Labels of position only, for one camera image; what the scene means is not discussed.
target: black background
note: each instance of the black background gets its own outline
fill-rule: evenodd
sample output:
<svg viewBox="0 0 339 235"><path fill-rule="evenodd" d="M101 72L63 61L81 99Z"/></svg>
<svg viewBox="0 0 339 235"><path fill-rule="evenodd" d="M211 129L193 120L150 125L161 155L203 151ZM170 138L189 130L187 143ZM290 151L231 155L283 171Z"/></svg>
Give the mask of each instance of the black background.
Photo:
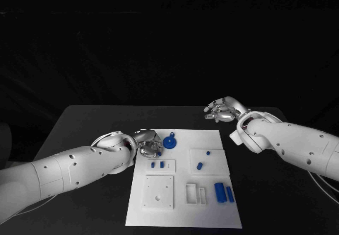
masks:
<svg viewBox="0 0 339 235"><path fill-rule="evenodd" d="M337 135L339 14L326 10L336 7L160 1L4 8L0 119L13 132L10 159L33 160L63 109L81 104L200 106L229 95Z"/></svg>

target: small blue piece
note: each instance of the small blue piece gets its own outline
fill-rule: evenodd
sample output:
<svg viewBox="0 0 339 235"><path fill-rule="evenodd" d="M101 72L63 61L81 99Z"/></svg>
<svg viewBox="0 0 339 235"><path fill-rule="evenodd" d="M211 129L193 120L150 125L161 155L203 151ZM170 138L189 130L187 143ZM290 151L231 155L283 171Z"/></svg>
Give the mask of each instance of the small blue piece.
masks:
<svg viewBox="0 0 339 235"><path fill-rule="evenodd" d="M172 149L176 146L176 140L174 140L174 133L172 132L170 135L164 138L163 141L164 148Z"/></svg>
<svg viewBox="0 0 339 235"><path fill-rule="evenodd" d="M216 200L218 202L224 203L228 201L226 199L226 193L225 193L225 188L222 183L213 184L215 187L215 194L216 194Z"/></svg>
<svg viewBox="0 0 339 235"><path fill-rule="evenodd" d="M202 169L202 166L203 166L203 164L199 163L196 169L200 170L200 169Z"/></svg>
<svg viewBox="0 0 339 235"><path fill-rule="evenodd" d="M229 198L229 202L234 202L234 195L232 195L232 190L231 187L226 187L226 191L228 191L228 198Z"/></svg>

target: black table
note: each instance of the black table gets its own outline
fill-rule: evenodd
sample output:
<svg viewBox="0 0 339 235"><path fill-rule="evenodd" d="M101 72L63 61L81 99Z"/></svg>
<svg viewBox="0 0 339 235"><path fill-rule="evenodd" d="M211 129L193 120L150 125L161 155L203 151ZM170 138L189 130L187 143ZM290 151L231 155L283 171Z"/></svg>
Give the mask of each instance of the black table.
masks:
<svg viewBox="0 0 339 235"><path fill-rule="evenodd" d="M277 108L251 110L286 117ZM35 211L0 225L1 234L337 234L339 206L317 188L307 172L274 151L252 153L229 138L236 123L203 118L202 107L69 106L35 160L91 145L111 131L141 128L219 130L228 157L242 229L128 227L125 216L134 166L78 190L62 193Z"/></svg>

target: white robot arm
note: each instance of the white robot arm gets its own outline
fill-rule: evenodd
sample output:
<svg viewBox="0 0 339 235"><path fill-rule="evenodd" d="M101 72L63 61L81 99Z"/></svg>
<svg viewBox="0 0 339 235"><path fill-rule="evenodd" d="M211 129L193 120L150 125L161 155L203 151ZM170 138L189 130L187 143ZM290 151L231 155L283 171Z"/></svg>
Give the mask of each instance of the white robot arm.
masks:
<svg viewBox="0 0 339 235"><path fill-rule="evenodd" d="M130 136L111 132L91 146L0 170L0 224L33 203L125 170L134 164L137 148L148 158L161 155L154 130L136 131Z"/></svg>
<svg viewBox="0 0 339 235"><path fill-rule="evenodd" d="M251 111L229 96L213 101L203 111L209 109L206 119L238 120L229 135L236 145L244 143L254 153L274 150L284 161L339 181L339 137L286 123L270 113Z"/></svg>

